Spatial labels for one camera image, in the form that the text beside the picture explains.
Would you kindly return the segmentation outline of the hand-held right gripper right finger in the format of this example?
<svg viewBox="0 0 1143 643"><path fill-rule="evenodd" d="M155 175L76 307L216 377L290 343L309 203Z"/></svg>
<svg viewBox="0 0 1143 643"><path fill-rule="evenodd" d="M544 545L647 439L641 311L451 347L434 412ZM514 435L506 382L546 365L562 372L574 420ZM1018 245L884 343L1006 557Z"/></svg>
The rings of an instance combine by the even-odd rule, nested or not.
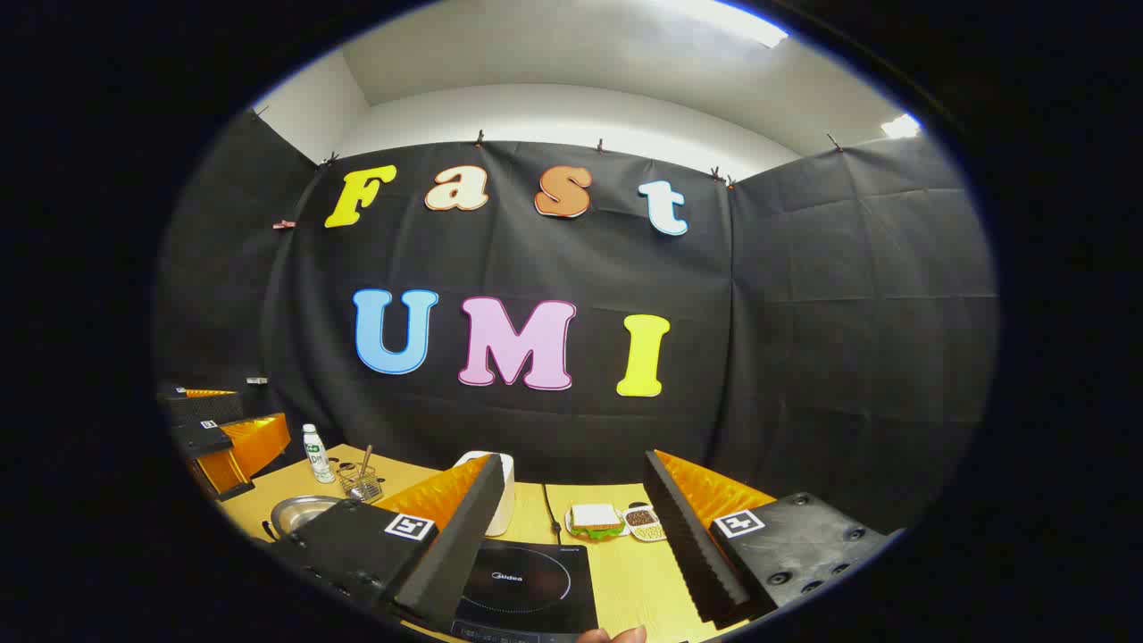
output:
<svg viewBox="0 0 1143 643"><path fill-rule="evenodd" d="M718 628L829 589L895 538L812 493L772 497L660 449L645 463L645 491L694 606Z"/></svg>

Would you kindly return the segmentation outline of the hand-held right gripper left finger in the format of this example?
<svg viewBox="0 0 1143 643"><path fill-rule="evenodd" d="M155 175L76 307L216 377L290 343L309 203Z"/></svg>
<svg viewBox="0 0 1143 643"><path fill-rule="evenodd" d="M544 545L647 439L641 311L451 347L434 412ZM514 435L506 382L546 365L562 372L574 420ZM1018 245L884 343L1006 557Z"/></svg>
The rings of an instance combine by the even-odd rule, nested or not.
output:
<svg viewBox="0 0 1143 643"><path fill-rule="evenodd" d="M368 614L448 630L503 492L502 456L479 456L376 505L339 500L267 553Z"/></svg>

